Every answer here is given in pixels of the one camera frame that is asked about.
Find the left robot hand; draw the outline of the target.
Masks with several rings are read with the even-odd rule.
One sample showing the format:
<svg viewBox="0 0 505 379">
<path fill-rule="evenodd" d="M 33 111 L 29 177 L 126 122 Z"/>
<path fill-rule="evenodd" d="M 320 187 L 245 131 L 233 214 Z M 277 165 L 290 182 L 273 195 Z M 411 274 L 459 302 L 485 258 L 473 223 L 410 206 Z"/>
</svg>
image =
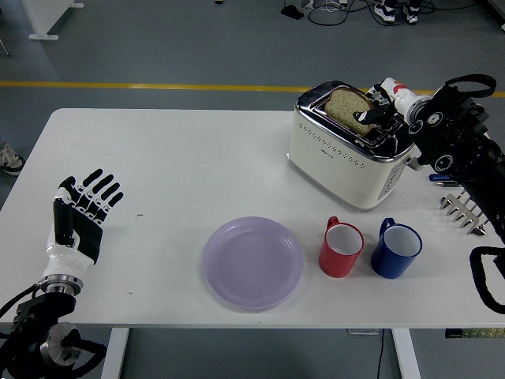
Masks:
<svg viewBox="0 0 505 379">
<path fill-rule="evenodd" d="M 120 183 L 99 168 L 82 181 L 63 180 L 53 199 L 53 224 L 47 240 L 49 258 L 43 276 L 81 279 L 95 265 L 103 237 L 103 223 L 123 198 Z"/>
</svg>

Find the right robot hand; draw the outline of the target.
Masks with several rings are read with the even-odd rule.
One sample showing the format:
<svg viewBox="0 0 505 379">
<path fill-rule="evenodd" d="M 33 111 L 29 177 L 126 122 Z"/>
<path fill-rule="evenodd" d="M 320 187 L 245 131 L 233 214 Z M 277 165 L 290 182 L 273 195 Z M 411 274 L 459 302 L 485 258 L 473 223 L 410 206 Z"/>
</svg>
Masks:
<svg viewBox="0 0 505 379">
<path fill-rule="evenodd" d="M 392 77 L 374 84 L 365 97 L 372 102 L 373 108 L 353 113 L 353 118 L 362 125 L 386 126 L 394 116 L 410 124 L 423 102 L 421 96 Z"/>
</svg>

